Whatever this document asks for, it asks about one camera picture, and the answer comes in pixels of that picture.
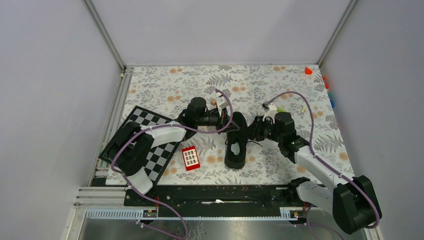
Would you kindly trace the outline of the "black shoelace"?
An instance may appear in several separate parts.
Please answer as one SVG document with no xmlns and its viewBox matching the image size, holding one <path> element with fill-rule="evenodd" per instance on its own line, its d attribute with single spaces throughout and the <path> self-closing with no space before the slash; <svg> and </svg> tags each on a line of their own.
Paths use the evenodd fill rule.
<svg viewBox="0 0 424 240">
<path fill-rule="evenodd" d="M 232 146 L 232 145 L 238 144 L 240 149 L 246 148 L 248 143 L 254 143 L 254 144 L 259 145 L 260 147 L 263 147 L 259 142 L 254 141 L 254 140 L 249 140 L 249 138 L 243 133 L 241 133 L 241 134 L 239 134 L 239 133 L 227 133 L 226 135 L 227 135 L 227 139 L 225 140 L 225 143 L 224 143 L 225 145 L 228 145 L 229 139 L 232 139 L 232 140 L 235 140 L 235 143 L 232 142 L 230 145 Z"/>
</svg>

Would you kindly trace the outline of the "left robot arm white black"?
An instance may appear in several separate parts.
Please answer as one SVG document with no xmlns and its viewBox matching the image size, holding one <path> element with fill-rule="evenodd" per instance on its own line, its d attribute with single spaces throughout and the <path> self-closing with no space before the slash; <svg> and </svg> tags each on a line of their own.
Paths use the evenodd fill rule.
<svg viewBox="0 0 424 240">
<path fill-rule="evenodd" d="M 123 176 L 136 191 L 135 197 L 142 205 L 148 206 L 155 200 L 150 178 L 154 173 L 144 163 L 151 149 L 183 142 L 201 133 L 199 127 L 214 127 L 215 134 L 228 130 L 234 112 L 231 102 L 224 93 L 218 94 L 215 101 L 215 108 L 209 110 L 205 99 L 194 97 L 177 119 L 164 124 L 146 126 L 128 122 L 108 142 L 102 155 L 109 160 L 112 171 Z"/>
</svg>

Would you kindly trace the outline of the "black sneaker shoe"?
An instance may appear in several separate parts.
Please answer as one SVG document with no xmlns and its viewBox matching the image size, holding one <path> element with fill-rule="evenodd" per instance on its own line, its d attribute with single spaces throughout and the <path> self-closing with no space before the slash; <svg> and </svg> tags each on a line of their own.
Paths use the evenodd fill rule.
<svg viewBox="0 0 424 240">
<path fill-rule="evenodd" d="M 246 163 L 248 125 L 245 117 L 239 111 L 233 113 L 232 121 L 238 126 L 238 129 L 227 133 L 224 164 L 230 169 L 239 170 Z"/>
</svg>

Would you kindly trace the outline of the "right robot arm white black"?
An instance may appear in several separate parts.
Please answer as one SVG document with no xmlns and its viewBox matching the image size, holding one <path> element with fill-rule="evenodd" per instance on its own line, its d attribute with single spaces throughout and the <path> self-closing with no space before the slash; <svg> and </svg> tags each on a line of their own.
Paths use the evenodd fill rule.
<svg viewBox="0 0 424 240">
<path fill-rule="evenodd" d="M 331 214 L 347 234 L 378 226 L 382 212 L 371 180 L 364 175 L 343 173 L 325 162 L 311 144 L 297 134 L 290 113 L 278 112 L 274 118 L 256 116 L 248 133 L 249 139 L 254 141 L 276 142 L 284 157 L 305 168 L 322 183 L 319 186 L 306 178 L 294 180 L 294 188 L 286 193 L 291 205 L 307 202 L 321 208 Z"/>
</svg>

